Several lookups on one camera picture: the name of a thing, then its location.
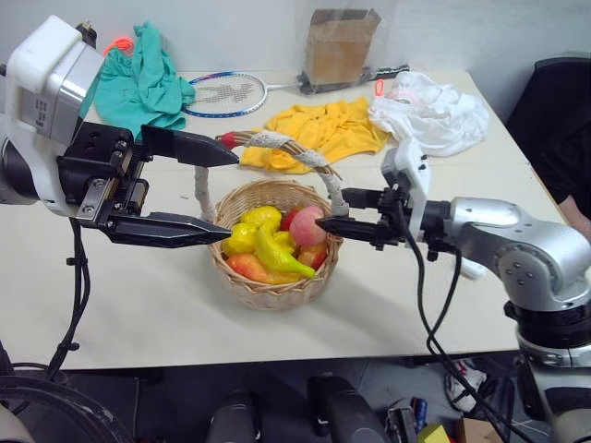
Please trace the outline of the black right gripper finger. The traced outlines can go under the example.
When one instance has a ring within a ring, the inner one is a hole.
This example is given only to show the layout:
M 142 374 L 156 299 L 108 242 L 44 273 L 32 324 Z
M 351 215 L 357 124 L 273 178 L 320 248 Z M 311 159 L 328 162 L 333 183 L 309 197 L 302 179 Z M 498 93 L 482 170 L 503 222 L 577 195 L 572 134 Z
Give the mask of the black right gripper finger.
M 344 201 L 354 209 L 376 209 L 382 197 L 382 192 L 379 190 L 354 187 L 344 188 L 341 193 Z
M 378 225 L 366 221 L 357 221 L 349 217 L 324 217 L 315 220 L 315 223 L 326 233 L 345 239 L 363 241 L 375 244 L 378 236 Z

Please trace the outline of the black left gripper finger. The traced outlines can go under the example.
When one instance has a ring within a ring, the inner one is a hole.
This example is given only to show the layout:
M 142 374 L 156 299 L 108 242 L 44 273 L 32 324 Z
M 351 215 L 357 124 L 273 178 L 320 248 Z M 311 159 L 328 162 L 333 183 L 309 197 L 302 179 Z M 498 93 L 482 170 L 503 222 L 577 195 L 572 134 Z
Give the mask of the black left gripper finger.
M 115 214 L 105 223 L 105 235 L 122 245 L 181 248 L 214 244 L 231 234 L 229 229 L 208 221 L 165 212 L 145 217 Z
M 141 144 L 151 156 L 193 166 L 210 168 L 239 163 L 239 157 L 221 141 L 184 131 L 142 126 Z

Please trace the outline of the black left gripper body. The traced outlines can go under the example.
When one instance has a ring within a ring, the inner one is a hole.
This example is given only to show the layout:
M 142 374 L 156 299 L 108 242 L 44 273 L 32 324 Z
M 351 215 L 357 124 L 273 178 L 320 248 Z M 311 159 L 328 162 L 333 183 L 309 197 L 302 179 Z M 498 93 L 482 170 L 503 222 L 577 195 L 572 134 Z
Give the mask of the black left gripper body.
M 84 123 L 57 158 L 71 216 L 85 227 L 111 226 L 112 215 L 139 216 L 148 182 L 141 178 L 147 149 L 124 128 Z

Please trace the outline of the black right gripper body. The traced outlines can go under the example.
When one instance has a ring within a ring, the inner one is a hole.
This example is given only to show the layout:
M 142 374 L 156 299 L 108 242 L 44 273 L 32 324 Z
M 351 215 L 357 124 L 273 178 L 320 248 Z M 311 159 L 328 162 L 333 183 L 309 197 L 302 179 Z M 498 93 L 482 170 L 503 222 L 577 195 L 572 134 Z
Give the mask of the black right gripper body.
M 374 247 L 382 251 L 386 245 L 407 245 L 405 232 L 408 231 L 406 204 L 409 194 L 396 185 L 384 188 L 378 200 L 378 239 Z

